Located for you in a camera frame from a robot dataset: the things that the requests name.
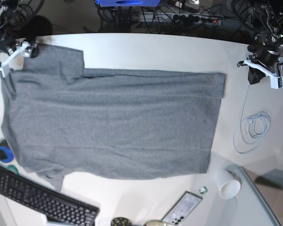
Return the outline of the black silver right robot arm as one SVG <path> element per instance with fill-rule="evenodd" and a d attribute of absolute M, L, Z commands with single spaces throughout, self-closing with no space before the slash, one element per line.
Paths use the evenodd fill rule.
<path fill-rule="evenodd" d="M 31 1 L 0 0 L 0 53 L 8 55 L 16 51 L 18 32 L 37 15 L 45 1 L 39 1 L 36 9 Z"/>

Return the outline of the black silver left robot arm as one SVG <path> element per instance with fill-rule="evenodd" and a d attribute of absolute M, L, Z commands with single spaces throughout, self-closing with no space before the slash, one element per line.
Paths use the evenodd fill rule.
<path fill-rule="evenodd" d="M 252 15 L 249 24 L 237 11 L 238 1 L 227 2 L 241 25 L 255 34 L 255 42 L 247 47 L 251 54 L 237 66 L 248 66 L 249 84 L 257 84 L 268 77 L 271 88 L 283 88 L 283 0 L 249 0 L 247 3 Z"/>

